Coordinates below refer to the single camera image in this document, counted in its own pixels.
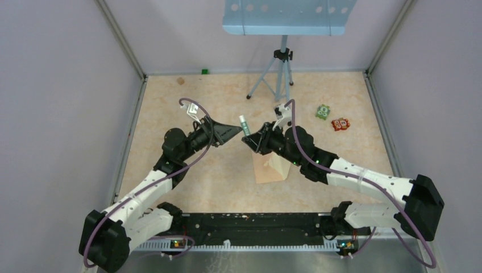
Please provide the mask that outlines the green white glue stick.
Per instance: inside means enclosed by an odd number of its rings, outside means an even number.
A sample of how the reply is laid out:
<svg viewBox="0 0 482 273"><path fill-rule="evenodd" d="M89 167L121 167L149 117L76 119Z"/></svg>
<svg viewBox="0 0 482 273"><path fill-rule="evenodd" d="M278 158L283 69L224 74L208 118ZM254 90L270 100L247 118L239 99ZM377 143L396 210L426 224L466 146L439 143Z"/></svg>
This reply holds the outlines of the green white glue stick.
<svg viewBox="0 0 482 273"><path fill-rule="evenodd" d="M251 135L251 131L244 115L239 116L240 125L245 136Z"/></svg>

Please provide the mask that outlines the peach envelope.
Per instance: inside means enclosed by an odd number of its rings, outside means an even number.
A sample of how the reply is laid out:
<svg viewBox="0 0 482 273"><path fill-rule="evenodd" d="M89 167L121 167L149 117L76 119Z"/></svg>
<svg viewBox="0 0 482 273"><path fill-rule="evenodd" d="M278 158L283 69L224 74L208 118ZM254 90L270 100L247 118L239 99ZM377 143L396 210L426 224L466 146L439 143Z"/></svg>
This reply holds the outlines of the peach envelope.
<svg viewBox="0 0 482 273"><path fill-rule="evenodd" d="M272 183L274 175L271 168L268 165L268 160L271 157L271 153L266 155L256 154L252 152L252 161L254 166L255 181L257 184Z"/></svg>

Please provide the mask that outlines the cream paper letter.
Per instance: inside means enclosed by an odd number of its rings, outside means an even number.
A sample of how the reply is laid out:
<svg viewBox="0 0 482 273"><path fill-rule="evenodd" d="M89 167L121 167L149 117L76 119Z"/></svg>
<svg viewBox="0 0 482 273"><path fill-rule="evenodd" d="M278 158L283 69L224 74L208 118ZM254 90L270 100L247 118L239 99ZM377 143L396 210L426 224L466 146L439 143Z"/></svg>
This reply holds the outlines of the cream paper letter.
<svg viewBox="0 0 482 273"><path fill-rule="evenodd" d="M271 153L268 165L274 175L273 181L283 181L288 177L291 166L291 163L288 160L275 153Z"/></svg>

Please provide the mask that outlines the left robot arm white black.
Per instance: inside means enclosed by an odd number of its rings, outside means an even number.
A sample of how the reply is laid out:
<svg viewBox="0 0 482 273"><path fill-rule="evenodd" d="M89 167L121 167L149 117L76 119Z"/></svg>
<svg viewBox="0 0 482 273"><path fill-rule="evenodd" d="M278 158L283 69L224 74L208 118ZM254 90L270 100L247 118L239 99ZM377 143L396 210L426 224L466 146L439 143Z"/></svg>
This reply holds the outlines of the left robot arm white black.
<svg viewBox="0 0 482 273"><path fill-rule="evenodd" d="M164 231L169 235L180 232L182 219L170 207L151 212L148 208L184 179L190 167L187 159L242 132L240 126L222 124L207 115L194 122L193 128L188 134L179 128L168 130L161 157L141 183L115 204L86 216L78 252L89 267L117 272L142 243Z"/></svg>

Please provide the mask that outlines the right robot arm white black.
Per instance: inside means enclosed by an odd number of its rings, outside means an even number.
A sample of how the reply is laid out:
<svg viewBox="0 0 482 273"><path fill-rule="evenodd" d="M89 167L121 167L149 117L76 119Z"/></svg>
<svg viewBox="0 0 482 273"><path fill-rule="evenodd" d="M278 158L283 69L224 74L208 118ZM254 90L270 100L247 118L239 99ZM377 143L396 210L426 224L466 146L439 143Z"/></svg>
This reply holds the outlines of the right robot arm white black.
<svg viewBox="0 0 482 273"><path fill-rule="evenodd" d="M344 187L382 201L385 206L344 201L332 210L334 229L349 234L368 226L400 228L414 238L433 241L444 201L431 178L384 175L352 164L337 154L318 148L301 126L283 130L266 122L261 129L242 138L257 154L274 152L298 166L308 180Z"/></svg>

